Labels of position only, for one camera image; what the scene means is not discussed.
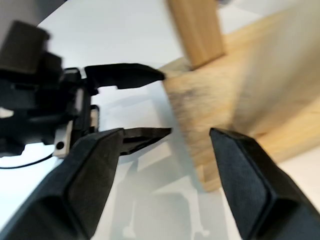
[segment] wooden block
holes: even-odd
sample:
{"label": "wooden block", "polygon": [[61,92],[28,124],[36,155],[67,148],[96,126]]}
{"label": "wooden block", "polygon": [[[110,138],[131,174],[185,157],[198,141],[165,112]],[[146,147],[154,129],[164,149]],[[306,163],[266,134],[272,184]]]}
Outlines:
{"label": "wooden block", "polygon": [[320,96],[320,1],[299,1],[263,39],[247,71],[232,121],[259,137]]}
{"label": "wooden block", "polygon": [[[212,127],[228,128],[232,123],[237,97],[257,44],[270,34],[280,18],[280,14],[272,15],[226,35],[224,42],[227,55],[195,71],[175,72],[174,77],[163,82],[206,191],[213,191],[220,186],[209,130]],[[276,149],[274,139],[281,142],[282,134],[273,134],[272,139],[264,138],[262,144],[272,157],[275,152],[277,157],[282,151],[296,147],[296,143],[291,142],[285,148]]]}
{"label": "wooden block", "polygon": [[215,0],[167,0],[191,67],[224,54]]}

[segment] black plastic part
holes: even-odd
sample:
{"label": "black plastic part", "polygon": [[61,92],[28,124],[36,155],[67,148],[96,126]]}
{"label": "black plastic part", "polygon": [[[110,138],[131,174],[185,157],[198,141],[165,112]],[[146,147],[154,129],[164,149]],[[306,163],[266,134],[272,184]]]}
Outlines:
{"label": "black plastic part", "polygon": [[253,138],[217,128],[210,136],[242,239],[320,239],[319,213]]}
{"label": "black plastic part", "polygon": [[14,21],[0,50],[0,70],[35,74],[48,39],[46,31]]}
{"label": "black plastic part", "polygon": [[21,155],[24,150],[25,145],[5,137],[0,138],[0,158]]}
{"label": "black plastic part", "polygon": [[162,81],[165,75],[152,67],[139,63],[118,63],[86,66],[84,68],[89,89],[116,86],[118,89],[140,88],[155,81]]}
{"label": "black plastic part", "polygon": [[124,131],[121,156],[133,154],[151,144],[158,142],[171,133],[171,128],[138,127]]}
{"label": "black plastic part", "polygon": [[167,128],[118,128],[80,138],[16,212],[0,240],[90,239],[108,199],[120,153],[136,152],[167,134]]}

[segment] white surface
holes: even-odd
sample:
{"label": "white surface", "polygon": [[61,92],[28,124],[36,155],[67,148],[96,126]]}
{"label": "white surface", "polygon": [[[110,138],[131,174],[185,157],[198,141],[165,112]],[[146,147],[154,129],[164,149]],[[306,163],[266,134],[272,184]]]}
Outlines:
{"label": "white surface", "polygon": [[[224,33],[262,16],[239,9],[239,2],[219,12]],[[182,56],[165,0],[69,0],[40,26],[52,34],[50,51],[64,57],[65,67],[138,62],[158,68]],[[162,84],[128,90],[105,87],[100,92],[93,98],[101,109],[100,130],[172,127],[174,131],[159,143],[120,158],[93,239],[240,239],[223,192],[203,191]],[[314,161],[310,157],[308,166]],[[300,165],[301,160],[295,159],[282,167],[303,187],[312,186],[304,189],[319,203],[312,193],[316,185],[300,175]],[[32,168],[0,171],[0,226],[53,166],[51,159]]]}

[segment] wooden structure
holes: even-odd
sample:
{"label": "wooden structure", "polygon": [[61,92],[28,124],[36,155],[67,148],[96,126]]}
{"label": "wooden structure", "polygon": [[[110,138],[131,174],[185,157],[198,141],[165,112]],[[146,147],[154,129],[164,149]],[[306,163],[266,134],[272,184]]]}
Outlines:
{"label": "wooden structure", "polygon": [[[206,191],[220,187],[209,130],[211,127],[230,129],[235,123],[241,123],[235,120],[234,113],[244,107],[239,103],[239,94],[243,91],[248,69],[253,65],[253,56],[282,18],[282,14],[272,15],[224,36],[226,55],[194,71],[179,68],[183,66],[180,64],[182,60],[162,68],[168,76],[164,87]],[[292,99],[292,94],[297,94],[299,88],[296,87],[290,91],[288,98],[284,98],[282,106],[288,105],[287,100]],[[305,94],[311,89],[303,84],[298,87]],[[312,92],[310,98],[302,99],[307,100],[293,103],[294,111],[289,111],[285,116],[290,117],[285,119],[285,124],[273,125],[268,132],[259,132],[254,136],[277,163],[320,144],[320,98]]]}

